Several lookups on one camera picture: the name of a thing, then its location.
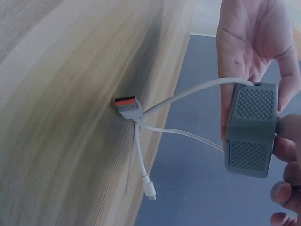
finger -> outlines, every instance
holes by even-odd
[[[234,85],[221,85],[221,137],[222,140],[226,138],[226,126],[230,113],[230,106],[232,101]]]
[[[283,208],[301,213],[301,192],[297,187],[291,187],[287,182],[278,182],[272,187],[270,195],[272,201]]]
[[[217,49],[219,78],[238,77],[234,58],[224,50]],[[221,85],[221,137],[225,139],[226,125],[232,102],[234,84]]]
[[[274,213],[271,216],[271,225],[272,226],[296,226],[296,219],[290,217],[286,213]]]
[[[301,115],[289,114],[279,119],[276,133],[282,138],[298,142],[301,137]]]
[[[300,70],[297,50],[292,45],[285,53],[276,57],[279,64],[281,80],[279,84],[279,105],[281,112],[301,89]]]
[[[288,182],[279,181],[271,189],[270,196],[273,202],[281,204],[287,202],[292,195],[292,187]]]
[[[287,163],[297,160],[295,143],[279,136],[275,137],[273,154]]]
[[[283,171],[283,180],[291,186],[301,185],[301,170],[297,161],[287,164]]]

fingernail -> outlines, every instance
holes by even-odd
[[[272,226],[283,226],[283,225],[286,223],[286,221],[288,220],[288,218],[289,218],[289,216],[286,215],[286,216],[282,219],[282,221],[273,222],[273,223],[272,223]]]
[[[281,183],[281,184],[279,184],[279,185],[276,187],[276,190],[275,190],[275,196],[276,196],[276,198],[278,198],[279,192],[280,192],[281,188],[283,187],[283,185],[284,185],[284,183]]]

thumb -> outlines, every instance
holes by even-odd
[[[296,143],[297,161],[299,166],[301,166],[301,115],[289,114],[279,119],[276,133],[278,136]]]
[[[276,60],[278,61],[281,75],[278,105],[278,110],[281,112],[291,98],[301,89],[300,70],[295,45],[292,45],[285,53],[277,56]]]

